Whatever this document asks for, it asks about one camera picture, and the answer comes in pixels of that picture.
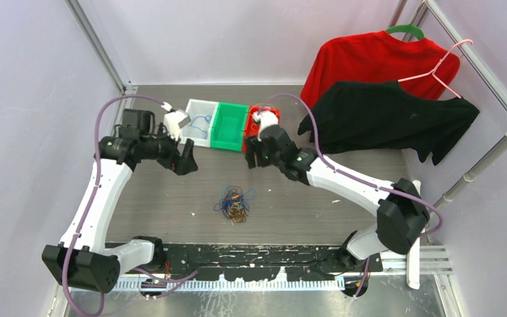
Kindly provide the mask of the green plastic bin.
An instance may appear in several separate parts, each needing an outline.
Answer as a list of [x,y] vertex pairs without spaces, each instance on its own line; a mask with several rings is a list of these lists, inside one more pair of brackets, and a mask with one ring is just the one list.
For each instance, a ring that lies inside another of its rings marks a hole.
[[220,102],[211,130],[211,148],[240,152],[249,106]]

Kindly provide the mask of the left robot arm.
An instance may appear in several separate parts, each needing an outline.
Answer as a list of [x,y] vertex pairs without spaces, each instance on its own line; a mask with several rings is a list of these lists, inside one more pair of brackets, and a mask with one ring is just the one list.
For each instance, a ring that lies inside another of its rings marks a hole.
[[124,110],[118,135],[100,140],[100,156],[72,223],[58,244],[47,245],[42,252],[43,263],[60,285],[108,293],[121,274],[136,267],[151,273],[164,268],[167,256],[160,238],[136,236],[115,248],[106,247],[114,209],[137,164],[155,160],[177,175],[198,169],[193,140],[187,139],[184,149],[178,150],[189,115],[171,110],[157,130],[152,129],[153,121],[150,111]]

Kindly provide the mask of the white plastic bin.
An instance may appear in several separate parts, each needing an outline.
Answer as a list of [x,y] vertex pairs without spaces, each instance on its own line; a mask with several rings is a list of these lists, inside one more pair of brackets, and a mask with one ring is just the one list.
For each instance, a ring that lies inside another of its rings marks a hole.
[[191,121],[182,129],[183,144],[191,139],[195,142],[195,146],[207,148],[211,146],[211,132],[218,107],[218,102],[189,99],[186,112]]

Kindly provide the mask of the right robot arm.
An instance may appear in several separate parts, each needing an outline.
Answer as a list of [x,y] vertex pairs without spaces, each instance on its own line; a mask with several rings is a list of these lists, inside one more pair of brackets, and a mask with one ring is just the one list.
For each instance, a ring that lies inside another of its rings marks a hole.
[[275,166],[293,182],[335,193],[370,212],[376,222],[352,232],[342,245],[341,265],[356,271],[384,251],[406,255],[422,234],[430,213],[407,179],[383,181],[350,170],[315,149],[298,148],[279,125],[245,139],[249,168]]

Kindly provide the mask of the red plastic bin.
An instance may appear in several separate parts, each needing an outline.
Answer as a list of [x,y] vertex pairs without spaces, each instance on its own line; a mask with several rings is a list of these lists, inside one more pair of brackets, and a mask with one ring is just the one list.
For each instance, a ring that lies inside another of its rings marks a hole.
[[[246,152],[246,137],[254,136],[254,135],[257,135],[257,133],[258,133],[259,126],[254,123],[252,115],[259,110],[260,106],[261,106],[261,104],[255,104],[255,105],[250,105],[250,107],[249,107],[246,125],[244,128],[243,138],[242,138],[242,152],[244,152],[244,153]],[[278,119],[280,121],[281,115],[280,115],[279,109],[272,107],[272,105],[270,104],[270,105],[264,107],[263,110],[271,111],[272,113],[274,113],[278,117]]]

